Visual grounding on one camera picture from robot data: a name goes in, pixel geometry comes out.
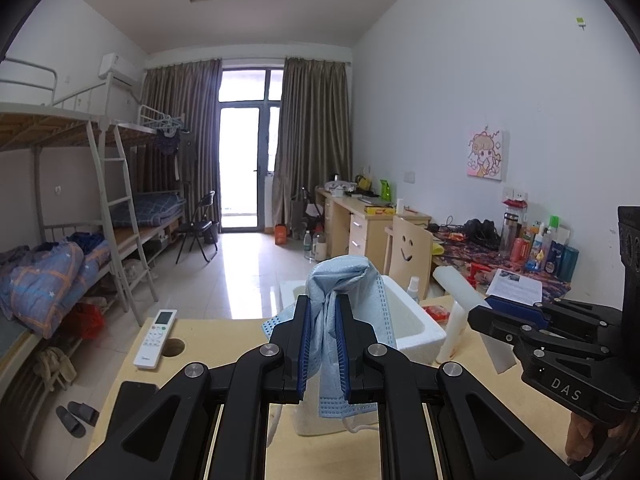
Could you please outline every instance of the remote control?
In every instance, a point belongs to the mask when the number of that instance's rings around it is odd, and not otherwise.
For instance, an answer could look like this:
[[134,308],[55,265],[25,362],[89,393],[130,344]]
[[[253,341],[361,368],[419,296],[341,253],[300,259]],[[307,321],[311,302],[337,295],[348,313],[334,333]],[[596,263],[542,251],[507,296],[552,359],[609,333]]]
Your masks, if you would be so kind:
[[133,360],[136,368],[153,370],[158,366],[158,360],[162,352],[164,342],[174,324],[177,310],[161,310],[151,324],[145,339],[138,349],[138,354]]

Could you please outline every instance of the curtain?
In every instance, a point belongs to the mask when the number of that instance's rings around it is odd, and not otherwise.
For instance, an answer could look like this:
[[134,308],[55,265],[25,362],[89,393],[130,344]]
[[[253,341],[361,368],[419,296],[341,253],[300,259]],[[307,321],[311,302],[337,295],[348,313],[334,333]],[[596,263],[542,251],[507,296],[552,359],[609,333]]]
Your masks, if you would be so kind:
[[313,193],[333,173],[351,177],[351,131],[344,63],[287,59],[282,79],[273,223],[289,224],[302,187]]
[[[216,195],[213,219],[220,221],[220,170],[218,164],[218,90],[222,61],[211,59],[149,70],[142,90],[142,102],[155,110],[180,117],[193,134],[194,149],[181,142],[181,178],[187,199],[187,216],[210,190]],[[148,145],[136,155],[138,192],[177,189],[174,156],[163,155]]]

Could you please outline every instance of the metal screw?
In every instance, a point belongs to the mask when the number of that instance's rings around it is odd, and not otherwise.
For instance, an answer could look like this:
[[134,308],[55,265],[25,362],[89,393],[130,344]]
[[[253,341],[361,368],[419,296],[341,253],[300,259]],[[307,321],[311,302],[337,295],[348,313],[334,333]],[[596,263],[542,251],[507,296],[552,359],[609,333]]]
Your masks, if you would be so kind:
[[462,375],[462,370],[462,366],[454,361],[449,361],[442,365],[442,371],[449,377],[458,377],[459,375]]
[[200,363],[191,363],[190,365],[186,365],[184,367],[184,374],[191,379],[200,377],[203,373],[204,366],[202,366]]
[[265,343],[260,347],[260,353],[265,357],[272,357],[277,355],[280,351],[280,347],[275,343]]
[[386,346],[380,343],[373,343],[373,345],[369,345],[367,351],[375,357],[382,357],[386,354]]

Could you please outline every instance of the remote control screen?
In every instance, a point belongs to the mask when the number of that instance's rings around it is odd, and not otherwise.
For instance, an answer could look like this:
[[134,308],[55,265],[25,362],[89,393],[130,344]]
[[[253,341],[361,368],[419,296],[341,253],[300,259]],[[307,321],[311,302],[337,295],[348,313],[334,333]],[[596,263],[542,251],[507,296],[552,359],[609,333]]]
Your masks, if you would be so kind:
[[171,319],[171,312],[161,312],[156,319],[156,325],[166,325]]

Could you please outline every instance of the blue gripper pad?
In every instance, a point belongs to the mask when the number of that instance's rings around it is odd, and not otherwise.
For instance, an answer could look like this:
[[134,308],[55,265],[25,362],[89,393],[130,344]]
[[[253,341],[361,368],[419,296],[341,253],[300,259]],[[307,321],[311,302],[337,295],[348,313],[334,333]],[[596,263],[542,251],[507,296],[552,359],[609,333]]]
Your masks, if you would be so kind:
[[545,319],[542,311],[536,306],[505,300],[497,296],[489,296],[486,298],[486,302],[492,309],[503,314],[518,317],[523,321],[536,325],[539,329],[547,329],[549,327],[548,320]]
[[349,380],[349,354],[347,352],[347,342],[344,338],[344,326],[342,325],[342,313],[340,302],[335,302],[335,344],[338,350],[338,367],[340,368],[340,387],[344,394],[344,399],[349,397],[351,383]]
[[298,397],[302,399],[306,390],[306,376],[309,370],[309,348],[311,346],[311,306],[306,299],[305,318],[303,321],[302,337],[300,338],[300,352],[298,353]]

